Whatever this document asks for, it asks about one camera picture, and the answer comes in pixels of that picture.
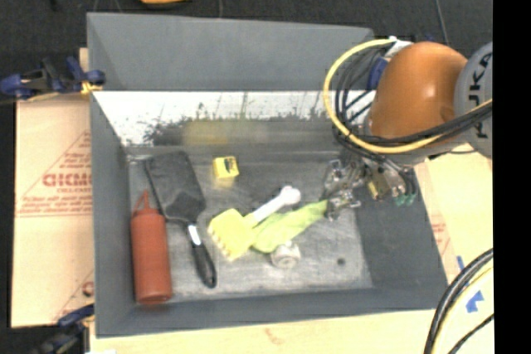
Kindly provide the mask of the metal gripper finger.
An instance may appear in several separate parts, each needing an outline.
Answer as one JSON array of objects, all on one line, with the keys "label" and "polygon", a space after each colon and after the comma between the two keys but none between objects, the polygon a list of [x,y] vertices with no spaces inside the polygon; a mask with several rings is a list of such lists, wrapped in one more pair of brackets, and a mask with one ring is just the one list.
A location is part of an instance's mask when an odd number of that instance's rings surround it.
[{"label": "metal gripper finger", "polygon": [[324,174],[323,196],[332,196],[341,191],[352,191],[364,184],[364,167],[357,161],[347,161],[343,164],[340,160],[328,163]]},{"label": "metal gripper finger", "polygon": [[327,200],[326,218],[329,221],[336,221],[342,213],[361,206],[361,201],[341,197],[332,197]]}]

